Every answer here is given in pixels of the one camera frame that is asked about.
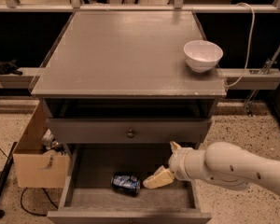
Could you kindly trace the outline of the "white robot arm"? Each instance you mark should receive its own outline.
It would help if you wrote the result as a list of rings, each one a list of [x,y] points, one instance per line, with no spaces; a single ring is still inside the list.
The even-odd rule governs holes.
[[[161,166],[143,181],[147,189],[157,189],[179,181],[202,180],[231,190],[245,190],[250,183],[280,196],[280,161],[262,158],[241,147],[216,142],[207,149],[182,147],[170,142],[168,168]]]

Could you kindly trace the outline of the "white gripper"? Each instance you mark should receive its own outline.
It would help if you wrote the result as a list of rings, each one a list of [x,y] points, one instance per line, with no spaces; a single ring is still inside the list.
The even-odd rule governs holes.
[[[173,151],[169,159],[169,168],[161,166],[157,171],[143,181],[147,189],[157,189],[171,184],[175,178],[182,181],[203,178],[204,152],[191,147],[181,147],[177,142],[171,141]]]

